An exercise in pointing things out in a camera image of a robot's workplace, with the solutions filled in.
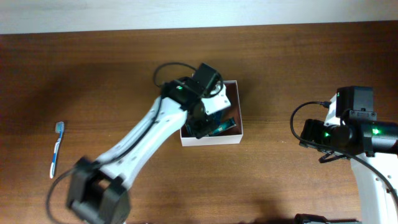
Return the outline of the green white toothpaste tube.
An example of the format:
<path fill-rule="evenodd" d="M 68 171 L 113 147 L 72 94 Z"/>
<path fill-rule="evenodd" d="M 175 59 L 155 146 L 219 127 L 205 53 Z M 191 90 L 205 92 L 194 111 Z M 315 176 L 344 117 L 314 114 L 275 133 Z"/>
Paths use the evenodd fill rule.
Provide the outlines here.
<path fill-rule="evenodd" d="M 225 132 L 231 128 L 236 127 L 236 122 L 234 118 L 230 118 L 227 121 L 221 123 L 215 130 L 210 132 L 208 135 L 209 136 L 217 136 L 222 132 Z"/>

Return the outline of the teal mouthwash bottle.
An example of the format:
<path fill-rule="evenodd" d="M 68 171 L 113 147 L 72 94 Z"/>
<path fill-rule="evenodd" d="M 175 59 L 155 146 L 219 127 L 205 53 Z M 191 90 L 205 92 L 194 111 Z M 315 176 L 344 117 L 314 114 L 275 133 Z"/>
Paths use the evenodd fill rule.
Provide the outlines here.
<path fill-rule="evenodd" d="M 224 111 L 217 111 L 217 112 L 212 114 L 213 121 L 216 124 L 220 124 L 221 123 L 221 120 L 223 118 L 223 113 L 224 113 Z"/>

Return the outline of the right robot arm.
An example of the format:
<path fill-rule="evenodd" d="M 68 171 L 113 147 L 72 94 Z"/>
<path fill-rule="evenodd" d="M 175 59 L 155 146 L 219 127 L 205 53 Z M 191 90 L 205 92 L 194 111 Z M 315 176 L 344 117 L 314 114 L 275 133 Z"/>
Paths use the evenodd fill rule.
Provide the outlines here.
<path fill-rule="evenodd" d="M 324 121 L 307 119 L 302 147 L 323 153 L 321 163 L 347 159 L 361 201 L 361 223 L 397 223 L 397 124 L 377 120 L 373 89 L 346 86 L 337 89 Z"/>

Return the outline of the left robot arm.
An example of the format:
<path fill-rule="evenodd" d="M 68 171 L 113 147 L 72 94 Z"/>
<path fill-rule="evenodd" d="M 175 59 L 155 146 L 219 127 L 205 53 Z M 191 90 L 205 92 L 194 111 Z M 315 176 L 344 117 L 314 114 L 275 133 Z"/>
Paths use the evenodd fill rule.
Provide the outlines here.
<path fill-rule="evenodd" d="M 75 164 L 66 207 L 87 223 L 124 223 L 129 189 L 155 151 L 185 124 L 197 139 L 208 135 L 217 127 L 213 113 L 229 106 L 221 74 L 205 63 L 190 77 L 162 84 L 152 108 L 117 145 Z"/>

